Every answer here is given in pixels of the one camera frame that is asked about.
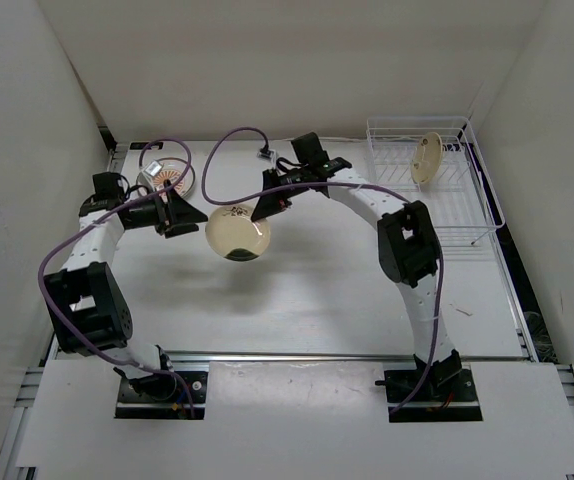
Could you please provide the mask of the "yellow rimmed plate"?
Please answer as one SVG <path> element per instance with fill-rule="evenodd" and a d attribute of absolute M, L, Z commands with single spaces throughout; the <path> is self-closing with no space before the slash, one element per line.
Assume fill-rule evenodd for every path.
<path fill-rule="evenodd" d="M 265 219 L 253 221 L 253 208 L 246 204 L 220 206 L 208 218 L 205 235 L 219 256 L 236 262 L 259 258 L 269 247 L 271 229 Z"/>

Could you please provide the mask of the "orange sunburst pattern plate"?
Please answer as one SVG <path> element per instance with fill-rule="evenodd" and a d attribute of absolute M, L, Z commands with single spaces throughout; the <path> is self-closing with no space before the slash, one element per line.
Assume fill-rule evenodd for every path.
<path fill-rule="evenodd" d="M 188 171 L 182 179 L 180 177 L 187 167 L 187 161 L 175 157 L 163 157 L 157 161 L 163 165 L 163 169 L 158 175 L 154 178 L 143 175 L 141 170 L 144 166 L 137 176 L 136 184 L 145 187 L 148 191 L 158 191 L 163 190 L 163 183 L 169 180 L 175 185 L 176 191 L 182 197 L 183 177 Z"/>

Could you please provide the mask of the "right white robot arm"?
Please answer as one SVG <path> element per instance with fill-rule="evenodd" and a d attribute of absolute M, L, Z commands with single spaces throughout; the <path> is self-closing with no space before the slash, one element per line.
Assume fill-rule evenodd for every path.
<path fill-rule="evenodd" d="M 428 207 L 367 182 L 348 160 L 330 157 L 315 133 L 291 145 L 297 161 L 278 158 L 262 173 L 252 219 L 279 214 L 292 205 L 293 197 L 316 191 L 373 227 L 380 268 L 398 288 L 413 334 L 417 379 L 400 402 L 418 393 L 431 400 L 443 397 L 462 363 L 441 314 L 444 257 Z"/>

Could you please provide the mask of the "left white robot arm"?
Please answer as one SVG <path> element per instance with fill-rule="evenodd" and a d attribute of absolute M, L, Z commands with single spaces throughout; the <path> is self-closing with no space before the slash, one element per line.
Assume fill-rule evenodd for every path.
<path fill-rule="evenodd" d="M 162 347 L 133 341 L 132 316 L 111 265 L 127 231 L 153 228 L 173 238 L 198 231 L 208 217 L 171 187 L 133 200 L 118 173 L 96 174 L 93 185 L 79 210 L 79 232 L 68 242 L 67 261 L 55 273 L 39 273 L 58 345 L 67 354 L 107 361 L 136 392 L 155 401 L 189 395 Z"/>

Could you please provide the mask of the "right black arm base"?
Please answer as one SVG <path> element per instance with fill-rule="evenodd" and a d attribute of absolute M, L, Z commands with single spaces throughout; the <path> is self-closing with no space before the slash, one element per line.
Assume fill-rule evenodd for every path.
<path fill-rule="evenodd" d="M 426 381 L 402 408 L 399 404 L 412 392 L 421 370 L 385 370 L 374 382 L 383 387 L 390 423 L 456 423 L 481 422 L 483 415 L 469 368 L 463 368 L 446 384 L 435 387 Z"/>

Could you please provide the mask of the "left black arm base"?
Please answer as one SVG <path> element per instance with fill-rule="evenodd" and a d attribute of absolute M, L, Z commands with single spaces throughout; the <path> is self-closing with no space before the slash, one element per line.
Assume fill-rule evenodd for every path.
<path fill-rule="evenodd" d="M 114 417 L 125 420 L 203 420 L 208 392 L 208 369 L 190 367 L 179 371 L 179 375 L 189 387 L 191 397 L 174 378 L 122 379 Z"/>

